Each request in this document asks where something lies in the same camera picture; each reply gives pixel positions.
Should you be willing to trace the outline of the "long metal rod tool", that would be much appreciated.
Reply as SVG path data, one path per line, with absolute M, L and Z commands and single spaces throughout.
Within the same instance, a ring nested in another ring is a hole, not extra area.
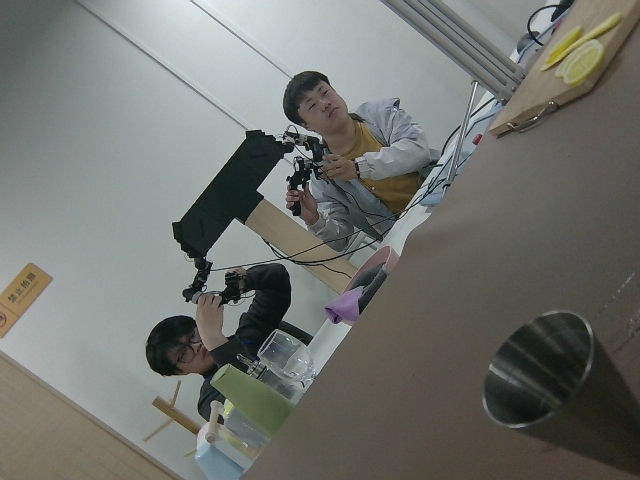
M 451 161 L 450 161 L 448 172 L 447 172 L 447 177 L 444 182 L 444 191 L 447 191 L 447 189 L 452 185 L 454 178 L 456 176 L 458 160 L 461 154 L 462 144 L 463 144 L 464 136 L 466 133 L 466 128 L 469 124 L 471 113 L 473 111 L 473 105 L 474 105 L 474 100 L 478 90 L 478 86 L 479 86 L 479 82 L 476 79 L 474 79 L 471 82 L 471 91 L 470 91 L 469 99 L 467 101 L 466 110 L 465 110 L 463 119 L 460 123 L 458 139 L 456 140 L 456 143 L 455 143 L 454 151 L 451 156 Z

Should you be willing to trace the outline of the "black teleoperation leader device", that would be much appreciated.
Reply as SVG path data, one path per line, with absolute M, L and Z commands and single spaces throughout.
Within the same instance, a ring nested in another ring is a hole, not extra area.
M 233 220 L 246 221 L 263 200 L 258 188 L 293 149 L 261 130 L 248 131 L 181 220 L 172 224 L 181 250 L 190 258 L 204 257 Z

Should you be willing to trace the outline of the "light blue cup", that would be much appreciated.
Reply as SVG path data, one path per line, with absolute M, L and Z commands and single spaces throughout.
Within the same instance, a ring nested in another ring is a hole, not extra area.
M 197 435 L 195 461 L 207 479 L 240 479 L 252 465 L 242 447 L 221 426 L 213 432 L 206 423 Z

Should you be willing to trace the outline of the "purple and black cloth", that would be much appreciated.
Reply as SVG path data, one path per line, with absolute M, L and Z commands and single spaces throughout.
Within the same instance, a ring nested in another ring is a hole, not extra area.
M 345 291 L 337 299 L 324 306 L 327 318 L 333 324 L 354 323 L 362 312 L 359 311 L 358 299 L 361 295 L 361 288 L 352 291 Z

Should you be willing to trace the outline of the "green plastic cup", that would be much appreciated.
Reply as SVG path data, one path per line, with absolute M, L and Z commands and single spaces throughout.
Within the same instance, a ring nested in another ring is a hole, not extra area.
M 290 400 L 231 364 L 218 369 L 211 385 L 268 437 L 280 430 L 294 410 Z

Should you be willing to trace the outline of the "pink bowl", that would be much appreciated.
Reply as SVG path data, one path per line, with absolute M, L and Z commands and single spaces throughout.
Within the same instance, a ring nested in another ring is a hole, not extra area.
M 358 299 L 359 311 L 362 312 L 373 299 L 382 284 L 389 277 L 399 260 L 399 254 L 391 246 L 377 250 L 356 272 L 346 287 L 346 291 L 361 288 Z

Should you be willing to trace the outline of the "aluminium frame post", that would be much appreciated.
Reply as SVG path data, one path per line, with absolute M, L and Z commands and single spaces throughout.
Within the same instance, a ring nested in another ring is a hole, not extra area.
M 525 71 L 443 1 L 383 1 L 392 12 L 429 40 L 478 81 L 497 101 L 506 104 Z

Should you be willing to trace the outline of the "yellow plastic knife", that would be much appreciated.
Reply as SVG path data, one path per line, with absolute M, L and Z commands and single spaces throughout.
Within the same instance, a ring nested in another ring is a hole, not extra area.
M 570 53 L 585 44 L 587 41 L 595 39 L 613 29 L 621 22 L 622 18 L 623 15 L 616 12 L 581 36 L 577 36 L 577 34 L 581 33 L 582 29 L 578 27 L 574 28 L 554 47 L 554 50 L 549 54 L 544 64 L 540 67 L 540 70 L 546 71 L 560 63 Z

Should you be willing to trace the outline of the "person in black clothes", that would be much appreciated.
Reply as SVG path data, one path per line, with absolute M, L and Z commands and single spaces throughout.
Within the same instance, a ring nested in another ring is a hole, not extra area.
M 161 376 L 198 374 L 203 383 L 197 401 L 199 415 L 208 420 L 211 403 L 223 403 L 225 396 L 214 388 L 211 379 L 222 366 L 231 364 L 245 372 L 247 366 L 240 355 L 255 359 L 258 350 L 276 329 L 304 344 L 313 336 L 284 320 L 291 305 L 291 282 L 286 267 L 268 263 L 247 270 L 231 270 L 239 276 L 239 290 L 251 292 L 248 310 L 239 317 L 235 333 L 223 333 L 222 297 L 204 293 L 197 301 L 196 316 L 171 316 L 161 320 L 150 332 L 145 354 L 150 368 Z

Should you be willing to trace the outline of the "clear wine glass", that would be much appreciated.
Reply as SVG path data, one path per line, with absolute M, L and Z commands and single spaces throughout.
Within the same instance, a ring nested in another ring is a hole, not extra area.
M 282 330 L 276 329 L 268 336 L 257 356 L 279 377 L 299 384 L 304 391 L 317 376 L 308 346 Z

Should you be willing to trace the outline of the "steel jigger measuring cup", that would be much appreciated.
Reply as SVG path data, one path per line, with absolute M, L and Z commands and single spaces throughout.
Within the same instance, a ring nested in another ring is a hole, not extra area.
M 491 360 L 483 406 L 498 425 L 632 468 L 639 403 L 591 324 L 549 312 L 516 330 Z

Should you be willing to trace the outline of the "lemon slice stack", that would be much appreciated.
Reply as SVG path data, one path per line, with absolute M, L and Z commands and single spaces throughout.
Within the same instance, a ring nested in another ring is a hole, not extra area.
M 597 39 L 589 40 L 559 64 L 554 76 L 566 85 L 578 85 L 598 68 L 604 56 L 605 46 Z

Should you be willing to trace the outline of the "person in grey jacket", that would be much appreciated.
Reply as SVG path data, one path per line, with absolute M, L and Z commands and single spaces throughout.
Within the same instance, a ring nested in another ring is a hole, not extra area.
M 324 143 L 318 177 L 287 191 L 307 229 L 336 252 L 357 231 L 381 240 L 393 227 L 437 159 L 424 129 L 397 98 L 368 101 L 350 111 L 317 71 L 287 84 L 285 116 Z

